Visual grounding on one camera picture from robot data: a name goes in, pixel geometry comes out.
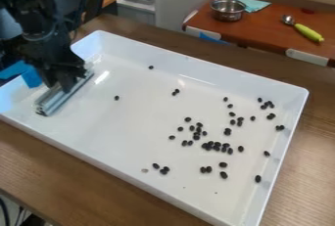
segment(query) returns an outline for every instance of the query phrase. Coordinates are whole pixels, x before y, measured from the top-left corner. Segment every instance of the orange surface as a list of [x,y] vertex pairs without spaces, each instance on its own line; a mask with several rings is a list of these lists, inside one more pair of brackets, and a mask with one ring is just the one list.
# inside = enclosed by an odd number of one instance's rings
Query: orange surface
[[[185,25],[221,34],[221,39],[267,51],[284,54],[292,48],[314,55],[335,59],[335,14],[306,14],[301,9],[271,4],[256,13],[245,13],[236,23],[222,23],[211,16],[210,1]],[[282,15],[292,15],[297,23],[320,33],[325,39],[317,44],[280,21]]]

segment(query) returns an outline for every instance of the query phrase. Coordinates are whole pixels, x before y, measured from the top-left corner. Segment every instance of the black bean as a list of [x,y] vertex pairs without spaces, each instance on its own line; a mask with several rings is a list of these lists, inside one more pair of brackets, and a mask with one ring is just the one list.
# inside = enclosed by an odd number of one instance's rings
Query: black bean
[[211,168],[210,166],[207,166],[207,167],[206,167],[206,171],[207,171],[208,173],[211,173],[211,172],[212,172],[212,168]]
[[264,151],[264,155],[268,158],[270,156],[270,153],[267,151]]
[[277,125],[277,126],[275,126],[275,130],[277,130],[277,131],[281,131],[281,130],[284,130],[284,129],[285,129],[284,125]]
[[163,174],[163,175],[168,174],[168,172],[166,170],[164,170],[163,168],[160,170],[160,173]]
[[244,152],[244,148],[243,148],[243,146],[239,146],[239,147],[237,148],[237,150],[238,150],[239,152]]
[[224,172],[224,171],[220,172],[219,175],[220,175],[223,179],[227,179],[227,178],[228,178],[227,173]]
[[262,177],[260,175],[255,176],[255,182],[260,183],[262,181]]
[[160,168],[160,166],[158,164],[156,164],[156,163],[153,163],[153,167],[156,168],[156,169]]
[[214,146],[213,146],[213,150],[215,150],[215,151],[219,152],[219,146],[217,146],[217,145],[214,145]]
[[228,164],[226,163],[226,162],[220,162],[219,164],[218,164],[218,166],[220,166],[220,167],[227,167],[228,166]]
[[268,120],[272,120],[275,118],[275,116],[271,115],[271,114],[268,114],[267,117],[266,117]]

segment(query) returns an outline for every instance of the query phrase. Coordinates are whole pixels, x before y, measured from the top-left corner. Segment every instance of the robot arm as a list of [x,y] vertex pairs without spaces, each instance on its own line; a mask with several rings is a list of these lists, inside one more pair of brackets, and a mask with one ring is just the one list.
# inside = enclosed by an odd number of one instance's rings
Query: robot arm
[[24,44],[18,53],[49,88],[59,83],[64,92],[70,92],[77,78],[84,77],[84,61],[70,49],[68,30],[55,1],[0,0],[1,7],[22,27]]

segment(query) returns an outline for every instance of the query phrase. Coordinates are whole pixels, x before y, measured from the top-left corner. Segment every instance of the blue cloth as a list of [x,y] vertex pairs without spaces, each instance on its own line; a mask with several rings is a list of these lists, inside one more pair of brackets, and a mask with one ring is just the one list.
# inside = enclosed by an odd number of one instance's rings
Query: blue cloth
[[259,11],[265,8],[266,6],[270,5],[270,3],[268,2],[263,2],[259,0],[238,0],[238,1],[244,3],[247,6],[246,12],[248,13]]
[[29,88],[38,87],[42,83],[42,79],[39,77],[36,69],[33,66],[25,64],[24,61],[18,61],[0,71],[0,79],[6,80],[19,74],[22,75]]

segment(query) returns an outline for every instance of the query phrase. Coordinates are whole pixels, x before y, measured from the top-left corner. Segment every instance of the bean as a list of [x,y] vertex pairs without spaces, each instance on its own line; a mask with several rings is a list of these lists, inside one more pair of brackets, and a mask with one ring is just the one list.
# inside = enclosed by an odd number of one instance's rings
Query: bean
[[215,151],[219,152],[219,146],[214,145],[214,146],[213,146],[213,149],[214,149]]
[[239,146],[238,148],[237,148],[237,150],[239,151],[239,152],[244,152],[244,148],[243,148],[243,146]]
[[160,166],[158,164],[156,164],[156,163],[153,163],[153,167],[156,168],[156,169],[160,168]]
[[220,162],[220,163],[218,164],[218,166],[220,166],[220,167],[227,167],[228,164],[227,164],[226,162],[222,161],[222,162]]
[[166,170],[164,170],[163,168],[160,170],[160,173],[163,174],[163,175],[168,174],[168,172]]
[[255,182],[260,183],[262,181],[262,177],[260,175],[255,176]]
[[210,166],[207,166],[207,167],[206,167],[206,171],[207,171],[208,173],[211,173],[211,172],[212,172],[212,168],[211,168]]
[[268,158],[270,156],[270,153],[267,151],[264,151],[264,155]]
[[228,178],[227,173],[224,172],[224,171],[220,172],[219,175],[220,175],[223,179],[227,179],[227,178]]

